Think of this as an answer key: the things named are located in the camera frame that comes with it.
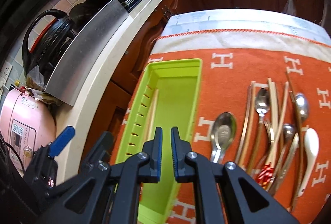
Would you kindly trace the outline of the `green plastic utensil tray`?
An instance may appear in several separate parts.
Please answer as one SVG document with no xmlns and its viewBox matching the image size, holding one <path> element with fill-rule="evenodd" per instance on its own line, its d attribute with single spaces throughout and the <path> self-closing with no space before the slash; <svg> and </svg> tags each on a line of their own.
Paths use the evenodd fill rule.
<svg viewBox="0 0 331 224">
<path fill-rule="evenodd" d="M 145 184 L 139 204 L 141 223 L 165 223 L 179 190 L 173 174 L 170 130 L 178 127 L 182 140 L 191 141 L 203 62 L 183 59 L 149 63 L 130 104 L 115 163 L 141 152 L 145 121 L 155 89 L 159 90 L 153 129 L 163 130 L 161 179 Z"/>
</svg>

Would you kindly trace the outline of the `dark wooden chopstick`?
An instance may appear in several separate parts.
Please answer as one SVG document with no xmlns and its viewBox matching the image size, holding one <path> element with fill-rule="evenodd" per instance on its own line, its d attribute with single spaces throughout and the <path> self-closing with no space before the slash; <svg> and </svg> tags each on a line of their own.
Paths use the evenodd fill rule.
<svg viewBox="0 0 331 224">
<path fill-rule="evenodd" d="M 236 161 L 240 167 L 242 167 L 244 164 L 250 141 L 250 136 L 251 136 L 252 120 L 254 118 L 253 113 L 254 113 L 254 101 L 255 101 L 255 87 L 256 87 L 256 81 L 252 81 L 251 85 L 248 87 L 245 119 L 243 123 L 241 139 L 236 155 Z"/>
</svg>

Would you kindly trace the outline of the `white ceramic soup spoon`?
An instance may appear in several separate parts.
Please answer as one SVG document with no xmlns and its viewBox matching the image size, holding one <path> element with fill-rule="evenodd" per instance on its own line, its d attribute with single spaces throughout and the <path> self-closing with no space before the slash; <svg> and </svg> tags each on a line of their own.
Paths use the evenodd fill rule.
<svg viewBox="0 0 331 224">
<path fill-rule="evenodd" d="M 317 160 L 319 152 L 319 136 L 315 129 L 307 129 L 304 135 L 304 147 L 307 157 L 306 171 L 302 179 L 302 183 L 299 189 L 298 197 L 301 197 L 306 190 L 309 178 L 314 168 L 315 161 Z"/>
</svg>

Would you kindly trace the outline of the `metal spiral chopstick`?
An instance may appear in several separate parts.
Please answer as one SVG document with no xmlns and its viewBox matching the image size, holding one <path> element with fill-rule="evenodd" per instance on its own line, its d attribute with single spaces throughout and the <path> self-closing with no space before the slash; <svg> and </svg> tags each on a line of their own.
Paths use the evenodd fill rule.
<svg viewBox="0 0 331 224">
<path fill-rule="evenodd" d="M 302 134 L 302 122 L 301 122 L 301 117 L 299 113 L 299 107 L 296 104 L 296 91 L 292 83 L 292 79 L 289 75 L 289 73 L 285 72 L 287 81 L 289 82 L 289 87 L 290 87 L 290 96 L 291 96 L 291 101 L 292 101 L 292 106 L 293 106 L 293 111 L 295 115 L 295 120 L 296 120 L 296 127 L 297 127 L 297 138 L 299 141 L 299 169 L 297 172 L 297 177 L 295 180 L 295 188 L 293 191 L 292 199 L 291 199 L 291 206 L 290 206 L 290 212 L 293 212 L 297 203 L 298 195 L 299 195 L 299 190 L 301 187 L 302 183 L 302 178 L 303 178 L 303 134 Z"/>
</svg>

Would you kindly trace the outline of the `large steel spoon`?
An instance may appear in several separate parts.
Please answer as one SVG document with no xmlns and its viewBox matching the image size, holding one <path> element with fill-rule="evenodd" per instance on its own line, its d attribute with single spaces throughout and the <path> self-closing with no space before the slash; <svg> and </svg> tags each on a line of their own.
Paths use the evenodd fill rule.
<svg viewBox="0 0 331 224">
<path fill-rule="evenodd" d="M 309 116 L 309 103 L 303 93 L 296 94 L 295 99 L 296 99 L 296 104 L 299 107 L 301 122 L 304 122 Z M 290 168 L 290 166 L 292 164 L 292 161 L 296 154 L 297 148 L 299 146 L 299 141 L 298 141 L 296 133 L 297 133 L 297 131 L 295 132 L 293 139 L 287 144 L 287 148 L 285 150 L 281 169 L 274 181 L 274 185 L 271 187 L 270 190 L 268 190 L 269 186 L 267 187 L 267 190 L 268 190 L 269 194 L 271 194 L 271 195 L 274 195 L 277 192 L 277 190 L 279 189 L 280 185 L 282 184 L 282 182 L 288 172 L 288 169 Z"/>
</svg>

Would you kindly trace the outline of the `pink rice cooker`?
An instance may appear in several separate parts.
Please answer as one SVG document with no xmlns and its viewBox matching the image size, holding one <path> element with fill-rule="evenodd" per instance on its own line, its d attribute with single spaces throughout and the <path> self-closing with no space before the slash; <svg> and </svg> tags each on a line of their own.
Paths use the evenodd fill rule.
<svg viewBox="0 0 331 224">
<path fill-rule="evenodd" d="M 47 106 L 19 90 L 7 93 L 1 109 L 1 133 L 14 150 L 9 150 L 15 167 L 29 165 L 33 153 L 55 140 L 56 127 Z"/>
</svg>

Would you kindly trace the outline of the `steel splash guard panel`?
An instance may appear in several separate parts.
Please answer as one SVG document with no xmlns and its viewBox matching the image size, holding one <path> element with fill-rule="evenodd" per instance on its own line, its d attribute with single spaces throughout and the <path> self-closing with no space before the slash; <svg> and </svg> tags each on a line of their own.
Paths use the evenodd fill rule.
<svg viewBox="0 0 331 224">
<path fill-rule="evenodd" d="M 127 10 L 118 0 L 111 0 L 97 12 L 59 60 L 45 92 L 74 106 L 94 63 L 127 17 Z"/>
</svg>

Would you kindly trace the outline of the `black pressure cooker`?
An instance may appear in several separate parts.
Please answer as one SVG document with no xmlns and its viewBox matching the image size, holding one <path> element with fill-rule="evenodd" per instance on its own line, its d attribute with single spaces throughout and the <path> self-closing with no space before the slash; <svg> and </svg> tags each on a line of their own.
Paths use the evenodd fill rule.
<svg viewBox="0 0 331 224">
<path fill-rule="evenodd" d="M 28 40 L 31 31 L 46 16 L 52 16 L 54 19 L 42 30 L 32 48 L 29 48 Z M 22 42 L 25 74 L 27 75 L 38 66 L 42 75 L 50 77 L 70 42 L 76 36 L 72 28 L 73 21 L 64 11 L 49 9 L 38 15 L 28 27 Z"/>
</svg>

